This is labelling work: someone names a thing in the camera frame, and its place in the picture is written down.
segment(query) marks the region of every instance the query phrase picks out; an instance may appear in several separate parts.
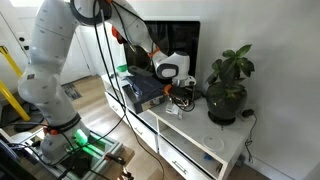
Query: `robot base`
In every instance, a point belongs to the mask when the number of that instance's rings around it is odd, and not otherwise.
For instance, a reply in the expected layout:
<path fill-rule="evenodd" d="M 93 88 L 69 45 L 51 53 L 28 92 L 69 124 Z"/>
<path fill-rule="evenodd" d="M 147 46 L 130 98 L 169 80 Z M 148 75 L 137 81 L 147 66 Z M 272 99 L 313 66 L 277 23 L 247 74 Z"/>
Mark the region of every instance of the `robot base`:
<path fill-rule="evenodd" d="M 27 139 L 24 143 L 30 144 L 39 138 L 43 137 L 42 130 L 37 131 Z M 89 142 L 94 142 L 100 139 L 102 136 L 98 133 L 90 131 Z M 35 152 L 41 157 L 40 148 L 34 148 Z M 72 170 L 68 171 L 64 179 L 66 180 L 78 180 L 78 179 L 95 179 L 96 174 L 92 173 L 93 170 L 97 173 L 103 172 L 109 165 L 110 161 L 104 159 L 107 153 L 117 155 L 122 150 L 122 144 L 109 138 L 105 137 L 101 140 L 83 147 L 81 151 L 75 152 L 74 155 L 67 157 L 61 163 L 55 166 L 49 166 L 43 164 L 38 158 L 33 154 L 32 151 L 28 151 L 34 158 L 38 160 L 45 168 L 47 168 L 54 176 L 60 177 L 66 170 L 71 169 L 71 165 L 74 167 Z"/>

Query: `green light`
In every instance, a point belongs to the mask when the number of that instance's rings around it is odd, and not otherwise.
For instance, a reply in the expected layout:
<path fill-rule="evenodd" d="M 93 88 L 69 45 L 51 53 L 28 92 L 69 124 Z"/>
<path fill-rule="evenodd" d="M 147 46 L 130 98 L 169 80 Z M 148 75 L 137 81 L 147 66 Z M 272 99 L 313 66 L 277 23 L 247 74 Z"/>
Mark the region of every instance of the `green light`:
<path fill-rule="evenodd" d="M 84 134 L 81 129 L 78 129 L 75 133 L 76 142 L 81 146 L 85 145 L 88 142 L 88 137 Z"/>

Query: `floor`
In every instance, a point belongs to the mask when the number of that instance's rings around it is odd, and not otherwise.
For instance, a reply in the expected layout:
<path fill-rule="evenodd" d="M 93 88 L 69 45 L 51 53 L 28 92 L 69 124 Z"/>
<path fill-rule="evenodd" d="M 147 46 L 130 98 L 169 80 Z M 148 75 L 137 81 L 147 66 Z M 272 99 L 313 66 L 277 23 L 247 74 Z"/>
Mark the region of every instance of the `floor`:
<path fill-rule="evenodd" d="M 90 129 L 102 134 L 111 130 L 120 120 L 120 118 L 109 108 L 107 104 L 101 78 L 98 76 L 93 76 L 81 79 L 77 82 L 74 82 L 74 85 L 83 97 L 74 100 L 72 103 L 75 109 L 79 111 L 84 123 Z M 158 161 L 156 161 L 139 146 L 133 132 L 124 122 L 120 123 L 120 125 L 110 134 L 110 137 L 120 141 L 125 146 L 130 147 L 135 151 L 133 159 L 127 166 L 128 171 L 133 174 L 135 179 L 161 179 L 162 170 Z M 184 179 L 160 155 L 153 153 L 153 150 L 151 150 L 141 139 L 139 139 L 139 141 L 149 152 L 152 152 L 153 155 L 160 159 L 164 167 L 166 180 Z M 38 177 L 39 179 L 43 179 L 43 177 L 48 178 L 48 176 L 45 175 Z M 268 178 L 264 177 L 246 165 L 242 168 L 234 167 L 230 176 L 228 177 L 228 180 L 248 179 L 266 180 Z"/>

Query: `white shelf unit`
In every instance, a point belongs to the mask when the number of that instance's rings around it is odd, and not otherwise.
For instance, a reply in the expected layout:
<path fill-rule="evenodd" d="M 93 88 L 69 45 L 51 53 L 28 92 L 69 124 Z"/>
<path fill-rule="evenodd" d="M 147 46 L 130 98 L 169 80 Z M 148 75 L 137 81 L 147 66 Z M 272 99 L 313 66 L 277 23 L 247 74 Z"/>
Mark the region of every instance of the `white shelf unit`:
<path fill-rule="evenodd" d="M 115 92 L 110 88 L 107 76 L 102 76 L 102 79 L 107 88 L 106 94 L 113 96 Z M 128 84 L 125 80 L 118 80 L 120 86 Z M 116 90 L 118 93 L 123 93 L 121 88 Z M 184 112 L 182 120 L 165 112 L 167 103 L 135 114 L 125 93 L 123 95 L 127 115 L 130 122 L 133 122 L 135 132 L 185 179 L 227 179 L 254 123 L 254 120 L 244 122 L 237 119 L 230 126 L 216 125 L 208 118 L 208 108 L 204 98 L 196 100 L 195 109 Z M 118 103 L 113 100 L 109 102 L 110 107 Z M 206 148 L 203 138 L 207 135 L 222 139 L 224 149 L 213 152 Z M 213 159 L 205 159 L 205 153 Z"/>

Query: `black screen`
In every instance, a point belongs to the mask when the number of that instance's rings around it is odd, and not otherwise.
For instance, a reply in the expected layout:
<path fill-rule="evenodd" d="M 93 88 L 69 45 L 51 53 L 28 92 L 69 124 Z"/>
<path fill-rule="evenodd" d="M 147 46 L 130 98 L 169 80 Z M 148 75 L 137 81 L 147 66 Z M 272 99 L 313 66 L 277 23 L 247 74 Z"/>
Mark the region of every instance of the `black screen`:
<path fill-rule="evenodd" d="M 176 51 L 182 51 L 190 56 L 189 75 L 195 76 L 200 22 L 145 21 L 145 23 L 149 28 L 151 38 L 164 54 L 170 56 Z M 151 65 L 147 53 L 141 47 L 135 48 L 136 52 L 128 44 L 124 44 L 129 72 L 131 71 L 130 67 L 135 66 L 154 73 L 154 67 Z"/>

